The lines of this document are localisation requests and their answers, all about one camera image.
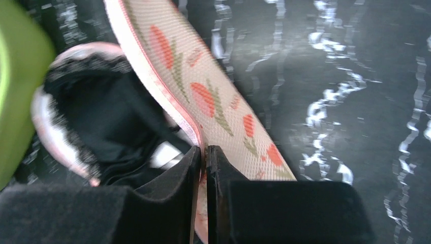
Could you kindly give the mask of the black bra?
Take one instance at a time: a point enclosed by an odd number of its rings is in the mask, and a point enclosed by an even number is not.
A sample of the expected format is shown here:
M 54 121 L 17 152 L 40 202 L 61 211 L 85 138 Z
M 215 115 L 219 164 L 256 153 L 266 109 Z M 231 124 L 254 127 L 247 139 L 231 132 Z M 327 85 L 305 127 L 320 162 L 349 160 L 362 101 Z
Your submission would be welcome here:
M 67 57 L 51 66 L 43 91 L 51 124 L 101 185 L 138 188 L 162 174 L 150 159 L 164 142 L 182 154 L 191 148 L 122 54 Z

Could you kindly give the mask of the floral mesh laundry bag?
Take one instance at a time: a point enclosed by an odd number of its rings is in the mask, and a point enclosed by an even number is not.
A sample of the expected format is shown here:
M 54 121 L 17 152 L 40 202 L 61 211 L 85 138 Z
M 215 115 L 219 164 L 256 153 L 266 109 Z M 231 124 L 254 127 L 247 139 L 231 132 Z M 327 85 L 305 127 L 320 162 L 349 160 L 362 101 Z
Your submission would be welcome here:
M 215 145 L 249 180 L 295 179 L 252 108 L 173 1 L 104 1 L 104 7 L 117 43 L 71 47 L 49 69 L 67 57 L 122 54 L 163 109 L 168 125 L 178 126 L 178 137 L 191 148 L 199 147 L 203 160 L 207 147 Z M 91 185 L 102 186 L 78 164 L 77 152 L 66 144 L 65 131 L 51 124 L 43 86 L 36 89 L 30 109 L 42 144 L 62 165 Z M 167 171 L 175 166 L 173 160 L 185 154 L 164 142 L 150 163 Z

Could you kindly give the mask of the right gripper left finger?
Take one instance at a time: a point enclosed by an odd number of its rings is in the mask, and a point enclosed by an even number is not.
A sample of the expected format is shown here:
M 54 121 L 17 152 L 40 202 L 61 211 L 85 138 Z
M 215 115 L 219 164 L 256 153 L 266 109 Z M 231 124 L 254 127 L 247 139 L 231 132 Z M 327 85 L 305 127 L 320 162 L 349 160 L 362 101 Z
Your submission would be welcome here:
M 1 193 L 1 243 L 193 243 L 201 150 L 138 189 L 14 185 Z

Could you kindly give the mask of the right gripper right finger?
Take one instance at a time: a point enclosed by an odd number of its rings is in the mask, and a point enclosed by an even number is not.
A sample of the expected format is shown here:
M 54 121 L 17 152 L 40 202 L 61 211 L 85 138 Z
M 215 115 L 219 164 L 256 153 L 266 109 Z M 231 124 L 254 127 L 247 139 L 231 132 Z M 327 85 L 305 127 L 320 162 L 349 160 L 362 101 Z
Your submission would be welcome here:
M 209 243 L 374 243 L 361 198 L 336 181 L 255 181 L 206 149 Z

